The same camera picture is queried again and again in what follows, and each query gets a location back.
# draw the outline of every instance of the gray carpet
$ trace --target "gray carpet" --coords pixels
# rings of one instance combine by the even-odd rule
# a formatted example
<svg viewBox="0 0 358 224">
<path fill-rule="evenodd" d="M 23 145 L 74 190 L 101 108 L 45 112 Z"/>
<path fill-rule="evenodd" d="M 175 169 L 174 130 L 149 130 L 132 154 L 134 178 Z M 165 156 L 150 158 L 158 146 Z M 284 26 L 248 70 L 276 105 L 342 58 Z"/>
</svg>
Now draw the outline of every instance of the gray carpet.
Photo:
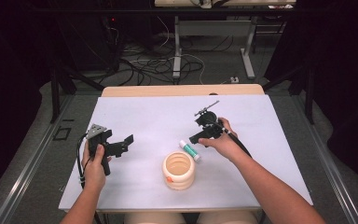
<svg viewBox="0 0 358 224">
<path fill-rule="evenodd" d="M 193 39 L 193 48 L 211 49 L 220 43 L 222 38 Z M 274 47 L 279 37 L 276 35 L 263 35 L 257 38 L 256 53 L 251 55 L 251 60 L 257 75 L 256 80 L 249 80 L 244 74 L 241 57 L 238 51 L 238 43 L 234 40 L 232 46 L 225 51 L 214 52 L 191 52 L 197 58 L 202 59 L 205 70 L 202 80 L 205 84 L 219 84 L 231 76 L 238 76 L 240 83 L 262 83 L 262 74 L 269 63 Z M 196 62 L 198 59 L 188 57 Z M 102 81 L 105 86 L 115 86 L 127 80 L 129 73 L 117 73 Z M 127 85 L 136 85 L 136 78 Z M 150 85 L 163 85 L 165 82 L 151 79 Z M 190 73 L 180 84 L 200 84 L 200 71 Z M 58 210 L 58 204 L 62 196 L 62 187 L 66 184 L 69 174 L 76 158 L 76 142 L 78 137 L 86 131 L 90 116 L 99 92 L 82 82 L 76 81 L 79 92 L 75 96 L 69 96 L 70 104 L 64 111 L 60 120 L 57 121 L 55 135 L 48 141 L 46 153 L 41 158 L 34 170 L 32 181 L 27 185 L 21 195 L 18 204 L 15 204 L 12 214 L 9 214 L 7 223 L 58 223 L 64 216 L 64 212 Z M 295 155 L 301 174 L 310 189 L 310 196 L 314 201 L 315 208 L 321 213 L 328 223 L 348 223 L 336 193 L 327 178 L 321 161 L 315 150 L 315 143 L 310 136 L 307 125 L 298 113 L 296 104 L 287 93 L 287 83 L 268 91 L 271 101 L 276 109 L 277 115 L 286 134 L 287 140 Z M 7 168 L 5 175 L 0 181 L 0 209 L 7 199 L 16 180 L 21 175 L 23 168 L 34 154 L 34 150 L 44 138 L 49 127 L 51 116 L 51 100 L 49 84 L 41 89 L 43 93 L 43 104 L 33 126 L 24 139 L 15 158 Z M 316 128 L 325 141 L 331 133 L 331 126 L 325 120 L 323 113 L 317 106 L 314 109 Z M 358 176 L 348 167 L 336 160 L 336 165 L 341 172 L 355 205 L 358 208 Z M 122 222 L 122 215 L 110 215 L 110 223 Z"/>
</svg>

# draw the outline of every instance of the white paper sheet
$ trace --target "white paper sheet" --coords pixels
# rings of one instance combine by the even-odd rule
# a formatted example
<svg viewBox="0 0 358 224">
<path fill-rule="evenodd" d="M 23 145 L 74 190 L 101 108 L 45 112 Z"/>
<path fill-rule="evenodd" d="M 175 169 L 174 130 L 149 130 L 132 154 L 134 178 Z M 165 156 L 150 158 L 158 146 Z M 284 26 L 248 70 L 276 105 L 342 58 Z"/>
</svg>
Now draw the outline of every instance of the white paper sheet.
<svg viewBox="0 0 358 224">
<path fill-rule="evenodd" d="M 310 204 L 312 200 L 267 95 L 178 97 L 101 97 L 89 123 L 111 129 L 109 143 L 133 134 L 134 142 L 121 158 L 110 162 L 98 210 L 182 210 L 259 207 L 236 167 L 211 147 L 192 145 L 188 138 L 202 131 L 195 113 L 216 100 L 209 110 L 230 121 L 253 158 Z M 196 178 L 186 190 L 169 189 L 163 179 L 164 158 L 187 141 L 201 155 Z M 76 164 L 59 208 L 68 210 L 81 192 Z"/>
</svg>

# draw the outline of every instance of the wire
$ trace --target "wire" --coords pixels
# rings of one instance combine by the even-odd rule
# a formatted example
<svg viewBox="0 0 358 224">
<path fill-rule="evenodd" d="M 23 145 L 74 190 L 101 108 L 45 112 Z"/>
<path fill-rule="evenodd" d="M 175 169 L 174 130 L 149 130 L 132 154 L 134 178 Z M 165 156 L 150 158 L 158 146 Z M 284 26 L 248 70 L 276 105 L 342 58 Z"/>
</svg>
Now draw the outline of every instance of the wire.
<svg viewBox="0 0 358 224">
<path fill-rule="evenodd" d="M 230 80 L 231 80 L 231 79 L 229 78 L 229 79 L 227 79 L 226 81 L 221 82 L 220 85 L 225 84 L 225 83 L 228 83 Z"/>
<path fill-rule="evenodd" d="M 182 55 L 177 56 L 177 57 L 182 57 L 182 56 L 190 56 L 190 57 L 193 57 L 193 58 L 199 60 L 199 61 L 202 63 L 202 71 L 201 71 L 201 73 L 200 73 L 200 84 L 201 84 L 201 85 L 204 85 L 204 84 L 202 83 L 202 80 L 201 80 L 202 74 L 203 74 L 203 72 L 204 72 L 204 70 L 205 70 L 205 63 L 204 63 L 204 61 L 201 60 L 200 58 L 194 56 L 194 55 L 191 55 L 191 54 L 182 54 Z"/>
<path fill-rule="evenodd" d="M 179 81 L 180 80 L 184 80 L 188 77 L 188 75 L 192 72 L 197 72 L 199 70 L 201 70 L 203 68 L 203 65 L 202 63 L 196 63 L 196 62 L 190 62 L 188 59 L 186 58 L 182 58 L 184 60 L 186 60 L 186 63 L 181 67 L 181 71 L 185 70 L 185 68 L 188 66 L 188 70 L 186 71 L 186 75 L 184 77 L 181 77 L 179 78 L 179 80 L 177 80 L 177 85 L 179 85 Z M 199 67 L 195 68 L 195 69 L 192 69 L 192 66 L 191 64 L 196 64 L 198 65 Z"/>
<path fill-rule="evenodd" d="M 86 161 L 86 164 L 84 164 L 84 168 L 83 168 L 83 176 L 84 176 L 84 174 L 85 174 L 85 172 L 86 172 L 86 167 L 87 167 L 87 165 L 89 164 L 89 161 L 91 160 L 91 158 L 89 158 L 87 161 Z"/>
<path fill-rule="evenodd" d="M 218 126 L 222 129 L 223 132 L 225 132 L 241 149 L 244 151 L 250 158 L 252 158 L 251 153 L 248 151 L 248 149 L 243 145 L 243 143 L 240 141 L 240 139 L 235 136 L 229 129 L 225 128 L 224 126 L 220 125 L 218 122 L 208 120 L 207 121 L 213 123 L 214 125 Z"/>
<path fill-rule="evenodd" d="M 131 81 L 131 79 L 133 78 L 133 75 L 134 75 L 134 70 L 133 70 L 133 68 L 131 68 L 131 76 L 130 76 L 130 78 L 128 78 L 126 81 L 124 81 L 124 82 L 122 82 L 122 83 L 120 83 L 120 84 L 118 84 L 118 86 L 124 86 L 126 83 L 128 83 L 129 81 Z"/>
<path fill-rule="evenodd" d="M 183 47 L 183 49 L 186 49 L 186 51 L 194 51 L 194 52 L 211 52 L 211 51 L 225 51 L 225 50 L 228 50 L 229 48 L 231 48 L 232 44 L 234 43 L 234 36 L 232 35 L 231 36 L 231 41 L 229 43 L 229 45 L 227 47 L 225 47 L 224 49 L 217 49 L 219 48 L 220 46 L 222 46 L 222 44 L 224 42 L 226 42 L 226 40 L 229 38 L 230 36 L 226 36 L 216 47 L 214 47 L 213 49 L 190 49 L 192 46 L 193 46 L 193 43 L 190 41 L 191 45 L 190 47 Z"/>
<path fill-rule="evenodd" d="M 165 77 L 164 74 L 161 74 L 159 72 L 156 72 L 156 71 L 153 71 L 153 70 L 150 70 L 150 69 L 147 69 L 147 64 L 143 64 L 142 67 L 137 67 L 133 64 L 131 64 L 130 62 L 128 62 L 127 60 L 124 60 L 124 59 L 121 59 L 120 60 L 122 63 L 125 63 L 126 65 L 128 65 L 129 67 L 131 67 L 131 69 L 133 69 L 134 72 L 137 72 L 139 75 L 141 76 L 146 76 L 146 77 L 149 77 L 149 78 L 153 78 L 153 79 L 157 79 L 159 81 L 162 81 L 162 82 L 170 82 L 170 83 L 173 83 L 173 80 L 168 78 L 168 77 Z M 154 77 L 154 75 L 163 75 L 163 77 L 165 77 L 166 79 L 162 79 L 162 78 L 159 78 L 159 77 Z"/>
<path fill-rule="evenodd" d="M 115 38 L 115 44 L 114 45 L 117 45 L 117 43 L 118 43 L 118 35 L 119 35 L 119 31 L 118 31 L 118 29 L 116 29 L 116 28 L 113 28 L 113 27 L 109 27 L 108 25 L 106 25 L 106 27 L 105 27 L 106 29 L 108 29 L 108 30 L 114 30 L 114 31 L 116 31 L 117 32 L 117 35 L 116 35 L 116 38 Z"/>
<path fill-rule="evenodd" d="M 229 0 L 220 0 L 217 1 L 213 4 L 213 7 L 221 7 L 222 5 L 224 5 L 226 2 L 228 2 Z"/>
<path fill-rule="evenodd" d="M 162 21 L 162 19 L 160 17 L 157 17 L 161 23 L 165 26 L 165 29 L 167 29 L 167 39 L 165 40 L 164 43 L 162 43 L 158 48 L 160 49 L 162 46 L 164 46 L 169 40 L 170 40 L 170 30 L 168 29 L 167 25 L 164 23 L 164 21 Z"/>
<path fill-rule="evenodd" d="M 81 184 L 81 187 L 84 188 L 84 181 L 85 181 L 85 178 L 83 176 L 83 171 L 82 171 L 82 167 L 81 167 L 81 162 L 80 162 L 80 146 L 81 146 L 81 143 L 83 142 L 83 139 L 86 137 L 86 133 L 84 133 L 80 138 L 79 140 L 77 141 L 77 147 L 76 147 L 76 159 L 77 159 L 77 169 L 79 171 L 79 178 L 80 178 L 80 184 Z"/>
</svg>

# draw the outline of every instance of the cable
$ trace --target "cable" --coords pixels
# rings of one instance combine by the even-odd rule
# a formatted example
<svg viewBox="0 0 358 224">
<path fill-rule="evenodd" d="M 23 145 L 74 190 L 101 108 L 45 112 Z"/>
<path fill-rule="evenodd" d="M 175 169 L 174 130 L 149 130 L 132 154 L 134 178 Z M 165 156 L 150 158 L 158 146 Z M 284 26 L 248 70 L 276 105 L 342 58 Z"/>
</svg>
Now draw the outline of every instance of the cable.
<svg viewBox="0 0 358 224">
<path fill-rule="evenodd" d="M 128 78 L 128 79 L 125 80 L 124 82 L 118 84 L 118 86 L 124 86 L 126 83 L 128 83 L 129 81 L 131 81 L 131 79 L 133 78 L 133 75 L 134 75 L 134 70 L 133 70 L 133 68 L 131 68 L 131 70 L 132 70 L 132 72 L 131 72 L 130 78 Z"/>
<path fill-rule="evenodd" d="M 135 65 L 131 64 L 129 61 L 127 60 L 124 60 L 124 59 L 120 59 L 120 61 L 126 65 L 128 65 L 129 67 L 131 67 L 133 69 L 134 72 L 137 72 L 138 74 L 142 75 L 142 76 L 147 76 L 147 77 L 150 77 L 150 78 L 154 78 L 154 79 L 157 79 L 159 81 L 162 81 L 162 82 L 170 82 L 170 83 L 173 83 L 173 80 L 168 78 L 168 77 L 165 77 L 163 74 L 163 76 L 167 79 L 161 79 L 159 77 L 153 77 L 152 74 L 158 74 L 158 72 L 154 72 L 154 71 L 150 71 L 149 69 L 145 69 L 147 67 L 147 64 L 143 64 L 143 66 L 141 68 L 139 67 L 136 67 Z"/>
<path fill-rule="evenodd" d="M 201 61 L 201 63 L 202 63 L 202 71 L 201 71 L 201 73 L 200 73 L 200 84 L 203 85 L 202 80 L 201 80 L 201 77 L 202 77 L 202 74 L 203 74 L 203 72 L 204 72 L 204 70 L 205 70 L 205 63 L 204 63 L 204 61 L 201 60 L 200 58 L 194 56 L 194 55 L 191 55 L 191 54 L 182 54 L 182 55 L 177 56 L 177 57 L 182 57 L 182 56 L 190 56 L 190 57 L 193 57 L 193 58 L 198 59 L 199 61 Z"/>
<path fill-rule="evenodd" d="M 230 80 L 231 80 L 231 78 L 227 79 L 227 80 L 224 81 L 224 82 L 221 82 L 220 85 L 225 84 L 225 83 L 228 83 Z"/>
<path fill-rule="evenodd" d="M 164 46 L 167 42 L 168 42 L 168 40 L 170 40 L 170 30 L 168 29 L 168 27 L 167 27 L 167 25 L 162 21 L 162 19 L 160 18 L 160 17 L 157 17 L 160 21 L 161 21 L 161 23 L 165 26 L 165 29 L 167 29 L 167 39 L 165 40 L 165 42 L 164 43 L 162 43 L 158 48 L 160 49 L 162 46 Z"/>
<path fill-rule="evenodd" d="M 177 85 L 179 85 L 179 81 L 180 81 L 180 80 L 186 79 L 190 73 L 192 73 L 192 72 L 197 72 L 197 71 L 199 71 L 199 70 L 201 70 L 201 69 L 203 68 L 202 63 L 190 62 L 190 61 L 189 61 L 188 59 L 186 59 L 186 58 L 182 58 L 182 59 L 186 60 L 186 63 L 181 67 L 181 71 L 183 71 L 183 70 L 186 68 L 186 66 L 188 66 L 188 70 L 186 71 L 186 74 L 185 74 L 184 77 L 181 77 L 181 78 L 179 78 L 179 79 L 177 80 Z M 191 64 L 196 64 L 196 65 L 198 65 L 199 67 L 192 69 Z"/>
<path fill-rule="evenodd" d="M 230 37 L 229 35 L 226 36 L 226 37 L 225 37 L 216 47 L 214 47 L 213 49 L 190 49 L 190 48 L 193 46 L 192 42 L 191 42 L 191 46 L 190 46 L 190 47 L 186 47 L 186 48 L 183 47 L 183 49 L 186 49 L 186 51 L 192 51 L 192 52 L 225 51 L 225 50 L 231 48 L 232 44 L 234 43 L 234 36 L 233 36 L 233 35 L 231 36 L 231 42 L 229 43 L 229 45 L 228 45 L 225 49 L 217 49 L 217 48 L 219 48 L 220 46 L 222 46 L 222 44 L 223 44 L 224 42 L 226 42 L 226 40 L 227 40 L 229 37 Z"/>
<path fill-rule="evenodd" d="M 81 167 L 81 162 L 80 162 L 80 146 L 81 143 L 83 142 L 83 139 L 86 137 L 86 133 L 84 133 L 79 140 L 77 141 L 77 147 L 76 147 L 76 159 L 77 159 L 77 169 L 79 171 L 79 178 L 80 178 L 80 184 L 82 189 L 84 188 L 84 182 L 85 182 L 85 177 L 83 176 L 83 171 L 82 171 L 82 167 Z"/>
<path fill-rule="evenodd" d="M 251 153 L 248 151 L 248 149 L 243 145 L 243 143 L 240 141 L 240 139 L 235 136 L 229 129 L 225 128 L 224 126 L 220 125 L 218 122 L 208 120 L 209 122 L 217 125 L 219 128 L 222 129 L 224 133 L 226 133 L 241 149 L 244 151 L 250 158 L 252 158 Z"/>
<path fill-rule="evenodd" d="M 212 7 L 221 7 L 222 5 L 224 5 L 226 2 L 228 2 L 229 0 L 221 0 L 221 1 L 217 1 L 213 4 Z"/>
</svg>

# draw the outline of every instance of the desk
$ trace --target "desk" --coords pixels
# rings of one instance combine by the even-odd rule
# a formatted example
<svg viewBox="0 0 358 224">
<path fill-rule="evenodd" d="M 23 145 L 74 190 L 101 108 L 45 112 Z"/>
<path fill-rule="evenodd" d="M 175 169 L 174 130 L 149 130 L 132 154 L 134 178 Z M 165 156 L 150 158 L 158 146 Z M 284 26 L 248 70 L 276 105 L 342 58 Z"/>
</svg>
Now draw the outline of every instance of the desk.
<svg viewBox="0 0 358 224">
<path fill-rule="evenodd" d="M 163 159 L 181 150 L 179 140 L 188 142 L 188 137 L 201 131 L 194 114 L 216 100 L 220 103 L 210 110 L 230 119 L 254 159 L 312 204 L 269 97 L 258 85 L 235 85 L 237 92 L 231 88 L 234 85 L 107 88 L 89 127 L 96 123 L 112 129 L 110 143 L 130 134 L 134 142 L 121 158 L 110 162 L 112 174 L 106 178 L 97 210 L 123 213 L 260 208 L 235 166 L 213 148 L 200 144 L 193 145 L 202 161 L 196 165 L 192 186 L 178 191 L 165 185 Z M 219 95 L 205 95 L 211 92 Z M 59 209 L 69 210 L 81 192 L 77 177 L 74 165 Z"/>
<path fill-rule="evenodd" d="M 296 0 L 230 0 L 224 7 L 260 7 L 277 5 L 294 5 Z M 196 7 L 190 0 L 156 0 L 156 7 Z M 255 78 L 255 72 L 249 58 L 249 52 L 255 35 L 257 17 L 250 21 L 180 21 L 175 16 L 175 59 L 173 62 L 173 78 L 180 77 L 182 49 L 180 48 L 181 35 L 235 35 L 246 36 L 245 48 L 241 49 L 241 57 L 248 78 Z"/>
</svg>

